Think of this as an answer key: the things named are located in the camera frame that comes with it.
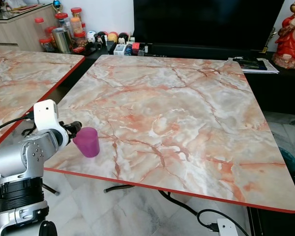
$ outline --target purple cup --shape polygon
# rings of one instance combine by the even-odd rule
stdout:
[[[98,135],[94,128],[82,128],[73,142],[85,157],[95,157],[99,153]]]

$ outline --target black tv screen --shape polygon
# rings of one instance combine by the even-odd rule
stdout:
[[[134,0],[137,42],[262,50],[284,0]]]

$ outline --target red statue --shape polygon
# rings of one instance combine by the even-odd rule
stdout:
[[[293,16],[286,18],[279,30],[277,52],[273,55],[273,61],[280,67],[295,69],[295,2],[291,5]]]

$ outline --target snack jar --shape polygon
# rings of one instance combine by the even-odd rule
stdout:
[[[55,17],[58,20],[58,26],[60,28],[68,28],[70,26],[70,21],[67,13],[57,13]]]
[[[51,44],[53,45],[54,48],[57,47],[56,45],[56,42],[55,42],[55,39],[54,39],[54,36],[53,36],[53,30],[56,29],[57,27],[56,26],[50,26],[50,27],[47,27],[45,29],[45,32],[47,35],[49,35],[49,37],[51,38]]]
[[[80,7],[71,8],[71,12],[73,17],[78,17],[81,20],[82,9]]]
[[[73,33],[82,33],[83,32],[80,18],[78,18],[78,17],[71,18],[71,26],[73,29]]]
[[[88,44],[88,40],[86,37],[86,33],[83,31],[82,33],[74,33],[74,37],[76,40],[77,47],[86,47]]]
[[[49,36],[45,32],[46,28],[47,28],[47,23],[44,21],[44,18],[42,17],[35,18],[35,31],[39,39],[49,38]]]
[[[52,53],[55,51],[55,48],[52,45],[52,39],[46,38],[46,39],[39,39],[39,42],[41,46],[43,47],[44,51],[47,53]]]
[[[84,23],[84,22],[81,22],[81,25],[82,25],[82,30],[83,30],[84,32],[87,32],[87,29],[86,29],[86,27],[85,27],[85,23]]]

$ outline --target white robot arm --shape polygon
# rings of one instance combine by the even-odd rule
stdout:
[[[36,134],[0,150],[0,236],[57,235],[54,223],[45,220],[49,208],[42,191],[44,162],[63,149],[82,124],[58,122],[52,100],[34,105],[34,122]]]

